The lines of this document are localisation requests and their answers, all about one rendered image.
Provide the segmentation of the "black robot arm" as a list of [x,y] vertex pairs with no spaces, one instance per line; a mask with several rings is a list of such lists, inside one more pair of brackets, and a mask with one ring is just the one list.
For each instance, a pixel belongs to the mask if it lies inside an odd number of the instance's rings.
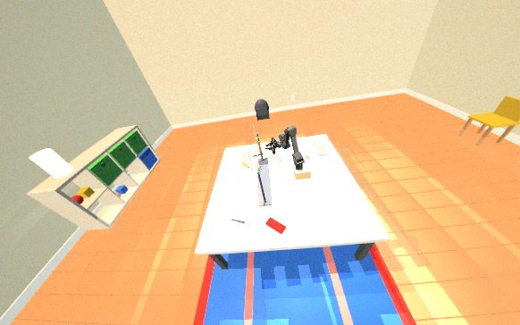
[[[296,135],[297,135],[297,126],[292,125],[292,126],[287,127],[284,130],[284,134],[283,133],[279,134],[279,140],[280,140],[281,147],[283,149],[288,149],[288,148],[290,148],[290,142],[289,142],[289,137],[290,137],[291,144],[293,147],[293,152],[294,152],[292,154],[292,157],[293,157],[293,162],[295,164],[295,169],[296,169],[296,171],[302,171],[303,163],[305,162],[305,159],[304,159],[303,155],[299,152]],[[278,141],[276,141],[275,138],[272,139],[272,143],[274,144],[274,146],[277,146],[279,144],[277,142]]]

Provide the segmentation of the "red rectangular block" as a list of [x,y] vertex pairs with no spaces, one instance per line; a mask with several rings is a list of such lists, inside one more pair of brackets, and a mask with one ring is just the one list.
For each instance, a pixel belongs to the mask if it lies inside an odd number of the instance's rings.
[[286,226],[284,226],[283,224],[279,223],[278,221],[276,221],[275,219],[273,219],[271,217],[269,218],[269,220],[265,224],[267,226],[269,226],[270,228],[272,228],[274,230],[277,230],[281,234],[286,229]]

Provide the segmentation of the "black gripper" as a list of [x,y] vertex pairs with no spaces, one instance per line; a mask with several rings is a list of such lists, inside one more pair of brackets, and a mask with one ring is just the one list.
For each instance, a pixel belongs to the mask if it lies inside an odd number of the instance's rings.
[[276,154],[275,149],[278,147],[279,148],[281,147],[280,142],[278,141],[277,143],[279,143],[279,144],[277,146],[274,146],[274,144],[271,141],[269,144],[265,145],[265,146],[269,146],[269,147],[266,147],[265,149],[271,150],[273,152],[273,154]]

